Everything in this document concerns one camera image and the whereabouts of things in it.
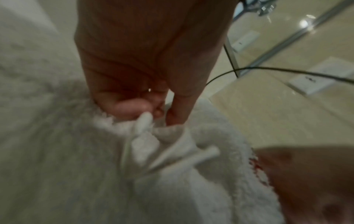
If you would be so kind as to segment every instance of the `folded cloth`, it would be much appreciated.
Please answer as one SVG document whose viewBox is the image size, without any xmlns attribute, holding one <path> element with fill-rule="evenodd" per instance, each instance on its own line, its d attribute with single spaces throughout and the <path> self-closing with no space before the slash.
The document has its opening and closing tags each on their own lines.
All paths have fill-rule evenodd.
<svg viewBox="0 0 354 224">
<path fill-rule="evenodd" d="M 0 8 L 1 223 L 284 223 L 245 139 L 207 100 L 185 125 L 119 122 L 58 34 Z"/>
</svg>

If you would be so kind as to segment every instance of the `terry cloth towel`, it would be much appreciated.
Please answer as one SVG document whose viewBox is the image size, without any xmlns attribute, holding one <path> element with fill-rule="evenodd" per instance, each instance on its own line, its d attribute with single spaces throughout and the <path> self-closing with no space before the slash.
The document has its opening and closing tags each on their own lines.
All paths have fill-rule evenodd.
<svg viewBox="0 0 354 224">
<path fill-rule="evenodd" d="M 57 33 L 0 8 L 0 223 L 281 224 L 251 147 L 207 100 L 118 122 Z"/>
</svg>

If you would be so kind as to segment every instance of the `wall outlet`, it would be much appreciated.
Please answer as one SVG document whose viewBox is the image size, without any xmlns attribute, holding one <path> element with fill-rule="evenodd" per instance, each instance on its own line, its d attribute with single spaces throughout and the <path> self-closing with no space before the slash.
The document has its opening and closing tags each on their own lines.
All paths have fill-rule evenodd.
<svg viewBox="0 0 354 224">
<path fill-rule="evenodd" d="M 323 73 L 345 78 L 354 74 L 354 64 L 339 58 L 329 57 L 325 61 L 312 67 L 310 72 Z M 306 95 L 318 92 L 336 81 L 312 75 L 298 75 L 289 81 L 289 85 Z"/>
<path fill-rule="evenodd" d="M 259 35 L 260 35 L 259 32 L 251 30 L 248 33 L 246 33 L 245 35 L 243 35 L 240 39 L 238 39 L 231 46 L 237 53 L 240 53 L 243 49 L 245 49 L 247 46 L 249 46 L 254 41 L 256 41 L 258 39 Z"/>
</svg>

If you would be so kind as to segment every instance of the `white fabric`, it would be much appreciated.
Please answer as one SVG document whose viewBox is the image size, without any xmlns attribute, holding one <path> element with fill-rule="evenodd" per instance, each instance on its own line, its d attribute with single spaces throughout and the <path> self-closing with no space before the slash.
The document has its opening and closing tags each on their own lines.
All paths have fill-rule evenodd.
<svg viewBox="0 0 354 224">
<path fill-rule="evenodd" d="M 284 223 L 250 146 L 208 101 L 186 125 L 119 123 L 55 33 L 1 8 L 0 33 L 1 223 Z"/>
</svg>

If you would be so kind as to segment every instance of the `cable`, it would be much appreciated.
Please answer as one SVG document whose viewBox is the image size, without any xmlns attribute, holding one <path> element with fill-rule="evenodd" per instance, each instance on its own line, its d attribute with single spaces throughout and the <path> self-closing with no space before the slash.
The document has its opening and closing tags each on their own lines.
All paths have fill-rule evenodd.
<svg viewBox="0 0 354 224">
<path fill-rule="evenodd" d="M 317 76 L 317 77 L 322 77 L 322 78 L 328 78 L 328 79 L 334 79 L 336 81 L 344 82 L 344 83 L 349 83 L 351 85 L 354 85 L 354 80 L 353 79 L 347 79 L 347 78 L 341 78 L 333 75 L 327 75 L 327 74 L 322 74 L 322 73 L 317 73 L 317 72 L 307 72 L 307 71 L 302 71 L 302 70 L 296 70 L 296 69 L 286 69 L 286 68 L 273 68 L 273 67 L 244 67 L 244 68 L 238 68 L 234 69 L 225 73 L 222 73 L 221 75 L 218 75 L 217 77 L 213 78 L 209 82 L 207 82 L 206 85 L 210 84 L 212 81 L 215 79 L 224 76 L 226 74 L 229 74 L 231 72 L 236 72 L 236 71 L 241 71 L 241 70 L 272 70 L 272 71 L 279 71 L 279 72 L 287 72 L 287 73 L 295 73 L 295 74 L 307 74 L 307 75 L 312 75 L 312 76 Z"/>
</svg>

